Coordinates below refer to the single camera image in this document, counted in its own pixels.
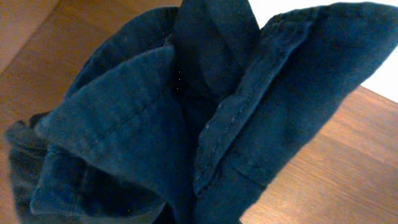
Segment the navy blue shorts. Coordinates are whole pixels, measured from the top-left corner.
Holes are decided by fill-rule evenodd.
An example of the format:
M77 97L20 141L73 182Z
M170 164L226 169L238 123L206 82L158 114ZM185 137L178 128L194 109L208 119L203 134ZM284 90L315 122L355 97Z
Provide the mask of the navy blue shorts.
M237 223L397 47L397 8L340 2L259 27L247 1L147 11L54 110L17 121L21 223Z

